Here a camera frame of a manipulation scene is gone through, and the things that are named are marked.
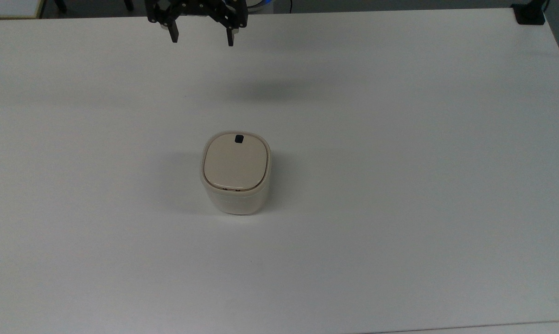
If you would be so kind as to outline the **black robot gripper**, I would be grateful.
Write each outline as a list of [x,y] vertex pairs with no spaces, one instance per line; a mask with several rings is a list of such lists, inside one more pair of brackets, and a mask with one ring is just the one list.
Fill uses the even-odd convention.
[[176,19],[181,16],[210,17],[226,28],[227,44],[235,44],[239,28],[248,25],[245,0],[146,0],[148,21],[165,28],[174,44],[178,42]]

